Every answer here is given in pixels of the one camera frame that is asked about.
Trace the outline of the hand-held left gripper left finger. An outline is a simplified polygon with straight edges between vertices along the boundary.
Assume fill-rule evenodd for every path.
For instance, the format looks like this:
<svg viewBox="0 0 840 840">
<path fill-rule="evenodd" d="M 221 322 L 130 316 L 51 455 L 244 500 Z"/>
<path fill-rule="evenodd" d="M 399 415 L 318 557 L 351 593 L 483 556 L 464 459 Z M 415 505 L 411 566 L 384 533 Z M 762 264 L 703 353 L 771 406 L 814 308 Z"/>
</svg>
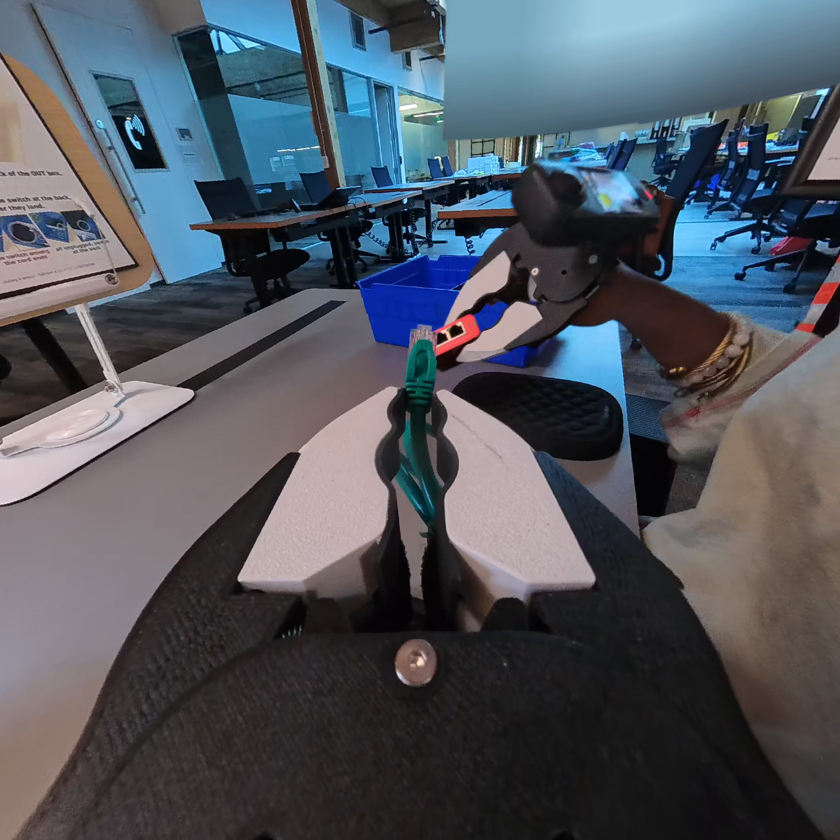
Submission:
<svg viewBox="0 0 840 840">
<path fill-rule="evenodd" d="M 237 581 L 246 590 L 372 594 L 373 549 L 389 517 L 390 484 L 375 454 L 392 429 L 387 386 L 317 432 L 299 457 Z"/>
</svg>

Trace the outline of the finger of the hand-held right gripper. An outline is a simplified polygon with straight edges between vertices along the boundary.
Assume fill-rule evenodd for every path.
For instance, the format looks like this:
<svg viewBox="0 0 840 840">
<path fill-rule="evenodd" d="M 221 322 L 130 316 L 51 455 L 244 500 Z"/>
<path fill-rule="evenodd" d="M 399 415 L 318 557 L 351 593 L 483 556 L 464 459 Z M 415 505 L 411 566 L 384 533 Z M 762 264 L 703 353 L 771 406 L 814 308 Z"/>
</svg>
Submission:
<svg viewBox="0 0 840 840">
<path fill-rule="evenodd" d="M 512 329 L 515 312 L 512 307 L 522 301 L 522 265 L 519 257 L 505 251 L 487 262 L 470 276 L 453 303 L 453 322 L 474 316 L 485 306 L 502 302 L 506 305 L 494 327 Z"/>
<path fill-rule="evenodd" d="M 455 361 L 475 363 L 506 354 L 525 344 L 526 333 L 541 323 L 542 316 L 537 306 L 523 301 L 514 302 L 493 327 L 480 330 L 472 341 L 463 345 Z"/>
</svg>

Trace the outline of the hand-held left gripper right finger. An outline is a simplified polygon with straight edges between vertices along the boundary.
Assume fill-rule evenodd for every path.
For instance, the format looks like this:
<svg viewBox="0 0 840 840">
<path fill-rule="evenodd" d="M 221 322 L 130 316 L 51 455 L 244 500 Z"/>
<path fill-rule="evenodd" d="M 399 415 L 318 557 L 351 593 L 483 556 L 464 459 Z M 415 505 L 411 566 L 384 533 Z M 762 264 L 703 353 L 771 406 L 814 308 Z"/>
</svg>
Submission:
<svg viewBox="0 0 840 840">
<path fill-rule="evenodd" d="M 482 623 L 494 605 L 589 592 L 595 573 L 534 449 L 508 425 L 450 391 L 434 402 L 437 471 L 435 616 Z"/>
</svg>

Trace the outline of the red ethernet splitter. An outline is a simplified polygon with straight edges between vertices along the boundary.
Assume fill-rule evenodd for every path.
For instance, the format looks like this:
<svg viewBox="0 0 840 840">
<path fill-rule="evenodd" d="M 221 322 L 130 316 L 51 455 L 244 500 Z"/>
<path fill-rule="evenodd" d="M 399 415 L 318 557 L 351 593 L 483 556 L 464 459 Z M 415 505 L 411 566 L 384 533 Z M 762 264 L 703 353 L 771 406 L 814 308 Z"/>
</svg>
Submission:
<svg viewBox="0 0 840 840">
<path fill-rule="evenodd" d="M 466 314 L 461 318 L 444 325 L 434 332 L 436 356 L 457 354 L 466 345 L 476 341 L 481 330 L 476 317 Z"/>
</svg>

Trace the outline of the blue plastic bin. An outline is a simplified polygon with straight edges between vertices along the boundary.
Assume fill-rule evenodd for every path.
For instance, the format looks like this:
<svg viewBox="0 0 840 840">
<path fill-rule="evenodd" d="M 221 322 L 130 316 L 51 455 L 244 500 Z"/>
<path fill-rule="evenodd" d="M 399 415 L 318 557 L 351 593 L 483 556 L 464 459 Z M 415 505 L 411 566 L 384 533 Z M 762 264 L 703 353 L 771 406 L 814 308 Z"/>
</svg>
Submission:
<svg viewBox="0 0 840 840">
<path fill-rule="evenodd" d="M 417 326 L 433 330 L 444 327 L 449 323 L 446 317 L 460 288 L 479 262 L 479 257 L 467 255 L 422 256 L 359 280 L 375 341 L 406 348 Z M 492 331 L 506 318 L 507 309 L 505 302 L 488 302 L 475 314 L 478 328 Z M 507 348 L 505 352 L 480 361 L 519 369 L 528 367 L 533 356 L 557 332 L 542 334 L 517 348 L 509 346 L 511 340 L 506 339 L 501 345 L 502 349 Z"/>
</svg>

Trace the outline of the grey desk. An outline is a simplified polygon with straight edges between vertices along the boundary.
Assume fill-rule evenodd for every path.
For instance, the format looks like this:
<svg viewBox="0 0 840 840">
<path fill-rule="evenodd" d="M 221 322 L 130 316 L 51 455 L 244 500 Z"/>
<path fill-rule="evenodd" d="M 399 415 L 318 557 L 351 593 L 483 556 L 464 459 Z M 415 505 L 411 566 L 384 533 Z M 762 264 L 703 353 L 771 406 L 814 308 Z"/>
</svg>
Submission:
<svg viewBox="0 0 840 840">
<path fill-rule="evenodd" d="M 392 478 L 407 350 L 361 295 L 307 290 L 152 363 L 179 384 L 329 300 L 336 311 L 126 443 L 2 509 L 2 838 L 552 838 L 573 821 L 555 616 L 606 589 L 415 618 Z M 237 581 L 296 464 L 387 386 L 390 484 L 372 594 Z M 537 455 L 586 559 L 644 548 Z"/>
</svg>

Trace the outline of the wooden office table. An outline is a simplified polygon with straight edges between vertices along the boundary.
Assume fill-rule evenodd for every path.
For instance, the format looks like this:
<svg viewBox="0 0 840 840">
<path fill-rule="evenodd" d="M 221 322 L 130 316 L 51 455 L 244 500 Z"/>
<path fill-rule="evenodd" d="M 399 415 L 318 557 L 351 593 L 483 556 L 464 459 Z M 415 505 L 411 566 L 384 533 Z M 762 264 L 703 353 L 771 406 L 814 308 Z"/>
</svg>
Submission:
<svg viewBox="0 0 840 840">
<path fill-rule="evenodd" d="M 480 237 L 492 229 L 506 229 L 518 223 L 512 191 L 490 191 L 440 208 L 437 219 L 452 222 L 455 234 L 463 238 Z"/>
<path fill-rule="evenodd" d="M 328 236 L 338 287 L 354 287 L 358 276 L 349 231 L 369 206 L 362 196 L 353 196 L 342 206 L 229 217 L 191 224 L 190 229 L 219 237 L 227 271 L 248 278 L 259 305 L 265 307 L 290 292 L 288 276 L 296 267 L 289 245 L 316 234 Z"/>
</svg>

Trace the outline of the black mesh pad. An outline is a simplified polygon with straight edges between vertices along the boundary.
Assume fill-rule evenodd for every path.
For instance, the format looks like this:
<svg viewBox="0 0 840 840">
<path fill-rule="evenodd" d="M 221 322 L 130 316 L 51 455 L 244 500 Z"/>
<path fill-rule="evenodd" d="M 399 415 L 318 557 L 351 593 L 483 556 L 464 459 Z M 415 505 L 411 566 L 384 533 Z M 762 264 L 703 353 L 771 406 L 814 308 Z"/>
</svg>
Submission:
<svg viewBox="0 0 840 840">
<path fill-rule="evenodd" d="M 453 393 L 555 459 L 597 461 L 623 445 L 624 414 L 602 388 L 534 374 L 482 372 Z"/>
</svg>

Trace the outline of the black tape strip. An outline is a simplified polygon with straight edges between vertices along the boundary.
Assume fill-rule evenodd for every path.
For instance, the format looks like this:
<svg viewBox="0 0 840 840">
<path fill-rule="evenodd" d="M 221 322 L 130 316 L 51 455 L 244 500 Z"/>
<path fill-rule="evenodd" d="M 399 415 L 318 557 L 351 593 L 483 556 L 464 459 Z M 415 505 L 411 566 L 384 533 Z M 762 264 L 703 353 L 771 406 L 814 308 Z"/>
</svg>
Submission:
<svg viewBox="0 0 840 840">
<path fill-rule="evenodd" d="M 331 312 L 336 311 L 344 303 L 345 301 L 329 300 L 299 318 L 292 320 L 274 332 L 269 333 L 264 338 L 261 338 L 258 341 L 246 346 L 242 350 L 237 351 L 226 359 L 221 360 L 211 365 L 204 371 L 191 376 L 187 380 L 179 383 L 178 386 L 190 389 L 194 392 L 201 390 L 221 379 L 223 376 L 235 371 L 247 362 L 252 361 L 257 356 L 267 352 L 296 333 L 304 330 L 316 321 L 326 317 Z"/>
</svg>

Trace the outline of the row of black office chairs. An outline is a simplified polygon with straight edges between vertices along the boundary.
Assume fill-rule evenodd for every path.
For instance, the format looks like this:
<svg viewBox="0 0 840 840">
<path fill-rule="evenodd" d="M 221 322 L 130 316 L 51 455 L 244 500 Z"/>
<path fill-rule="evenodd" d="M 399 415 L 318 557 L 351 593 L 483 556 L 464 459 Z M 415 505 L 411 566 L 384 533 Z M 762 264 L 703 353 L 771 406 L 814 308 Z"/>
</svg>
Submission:
<svg viewBox="0 0 840 840">
<path fill-rule="evenodd" d="M 777 227 L 765 223 L 764 219 L 779 213 L 779 207 L 783 203 L 781 184 L 795 158 L 790 155 L 768 158 L 768 128 L 768 123 L 749 126 L 745 154 L 739 153 L 739 132 L 731 131 L 727 138 L 728 158 L 723 166 L 718 166 L 712 159 L 700 166 L 698 143 L 706 130 L 699 130 L 691 142 L 689 151 L 676 167 L 674 177 L 667 188 L 663 191 L 655 184 L 648 186 L 659 208 L 658 226 L 645 239 L 643 245 L 634 246 L 622 253 L 622 258 L 627 264 L 647 277 L 663 281 L 670 276 L 677 217 L 690 195 L 699 195 L 701 188 L 707 186 L 714 175 L 718 176 L 717 191 L 728 193 L 728 198 L 723 202 L 715 199 L 709 205 L 707 213 L 710 214 L 717 208 L 730 209 L 739 214 L 750 214 L 753 221 L 746 227 L 733 229 L 715 239 L 711 244 L 712 249 L 731 236 L 750 233 L 755 241 L 752 252 L 758 254 L 766 238 L 781 235 Z"/>
</svg>

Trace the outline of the person's pale sweater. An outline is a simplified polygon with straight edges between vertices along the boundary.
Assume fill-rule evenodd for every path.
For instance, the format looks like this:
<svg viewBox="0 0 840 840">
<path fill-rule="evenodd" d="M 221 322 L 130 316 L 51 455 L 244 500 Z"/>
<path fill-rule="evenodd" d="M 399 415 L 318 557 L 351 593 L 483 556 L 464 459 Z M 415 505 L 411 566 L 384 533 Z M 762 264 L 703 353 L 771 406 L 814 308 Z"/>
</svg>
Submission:
<svg viewBox="0 0 840 840">
<path fill-rule="evenodd" d="M 838 838 L 839 337 L 756 328 L 732 387 L 661 414 L 709 465 L 696 506 L 644 541 L 684 585 L 745 718 L 826 838 Z"/>
</svg>

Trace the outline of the orange traffic cone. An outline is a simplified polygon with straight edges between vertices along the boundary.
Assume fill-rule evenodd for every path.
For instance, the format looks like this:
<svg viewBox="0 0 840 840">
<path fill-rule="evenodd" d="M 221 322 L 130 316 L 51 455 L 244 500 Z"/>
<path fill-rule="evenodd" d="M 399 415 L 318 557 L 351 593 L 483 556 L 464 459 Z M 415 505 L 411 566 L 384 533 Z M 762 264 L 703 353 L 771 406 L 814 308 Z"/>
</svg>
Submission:
<svg viewBox="0 0 840 840">
<path fill-rule="evenodd" d="M 803 320 L 794 328 L 823 337 L 835 330 L 839 312 L 839 259 L 836 259 L 819 290 L 815 294 Z"/>
</svg>

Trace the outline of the black framed marker sign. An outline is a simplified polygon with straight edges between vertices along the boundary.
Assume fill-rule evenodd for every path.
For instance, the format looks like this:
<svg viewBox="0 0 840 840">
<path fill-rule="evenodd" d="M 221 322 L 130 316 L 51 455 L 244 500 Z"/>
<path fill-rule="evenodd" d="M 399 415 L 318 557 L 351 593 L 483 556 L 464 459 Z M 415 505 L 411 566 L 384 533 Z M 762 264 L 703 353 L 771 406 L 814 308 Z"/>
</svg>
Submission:
<svg viewBox="0 0 840 840">
<path fill-rule="evenodd" d="M 780 194 L 816 201 L 839 200 L 839 85 L 830 90 L 816 114 L 782 180 Z"/>
</svg>

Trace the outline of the instruction sign on white stand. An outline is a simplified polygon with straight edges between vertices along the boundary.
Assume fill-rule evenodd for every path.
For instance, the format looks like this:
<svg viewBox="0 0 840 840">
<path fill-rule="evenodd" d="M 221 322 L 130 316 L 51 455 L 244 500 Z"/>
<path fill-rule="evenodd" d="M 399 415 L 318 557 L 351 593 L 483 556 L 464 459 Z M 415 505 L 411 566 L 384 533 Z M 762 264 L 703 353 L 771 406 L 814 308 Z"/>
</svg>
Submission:
<svg viewBox="0 0 840 840">
<path fill-rule="evenodd" d="M 127 381 L 90 304 L 136 290 L 154 256 L 139 223 L 57 95 L 23 63 L 1 65 L 1 323 L 19 326 L 70 393 L 87 385 L 41 318 L 72 310 L 103 384 L 2 435 L 1 504 L 35 497 L 190 403 L 190 387 Z"/>
</svg>

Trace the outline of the wooden post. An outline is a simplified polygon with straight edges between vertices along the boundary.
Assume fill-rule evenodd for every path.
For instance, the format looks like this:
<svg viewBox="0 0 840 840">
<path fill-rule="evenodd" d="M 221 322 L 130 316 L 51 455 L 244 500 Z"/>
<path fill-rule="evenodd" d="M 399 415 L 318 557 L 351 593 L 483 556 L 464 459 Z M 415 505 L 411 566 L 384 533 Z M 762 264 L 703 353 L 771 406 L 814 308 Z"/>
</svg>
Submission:
<svg viewBox="0 0 840 840">
<path fill-rule="evenodd" d="M 318 139 L 322 168 L 332 187 L 345 186 L 340 139 L 329 73 L 324 58 L 317 4 L 315 1 L 291 1 L 304 76 L 311 104 L 311 120 Z"/>
</svg>

